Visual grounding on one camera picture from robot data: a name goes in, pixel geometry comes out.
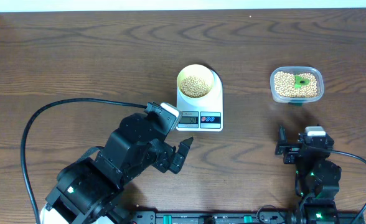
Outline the green plastic measuring spoon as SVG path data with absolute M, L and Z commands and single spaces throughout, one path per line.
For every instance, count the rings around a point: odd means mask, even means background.
M 295 75 L 294 77 L 295 77 L 295 82 L 294 82 L 294 88 L 295 89 L 300 89 L 303 86 L 308 85 L 309 82 L 310 82 L 309 79 L 303 78 L 303 77 L 301 77 L 299 75 Z

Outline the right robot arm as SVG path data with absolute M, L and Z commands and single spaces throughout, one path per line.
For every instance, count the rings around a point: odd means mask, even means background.
M 275 154 L 284 164 L 296 167 L 295 192 L 299 205 L 286 217 L 287 223 L 339 223 L 334 198 L 339 192 L 342 169 L 327 158 L 334 140 L 321 126 L 308 126 L 295 144 L 288 142 L 286 130 L 278 131 Z

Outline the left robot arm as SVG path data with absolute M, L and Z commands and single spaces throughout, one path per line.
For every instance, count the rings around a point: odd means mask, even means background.
M 193 142 L 172 147 L 165 142 L 174 118 L 151 112 L 121 120 L 105 146 L 93 147 L 64 168 L 48 194 L 47 209 L 67 223 L 93 223 L 114 209 L 126 184 L 149 166 L 178 174 Z

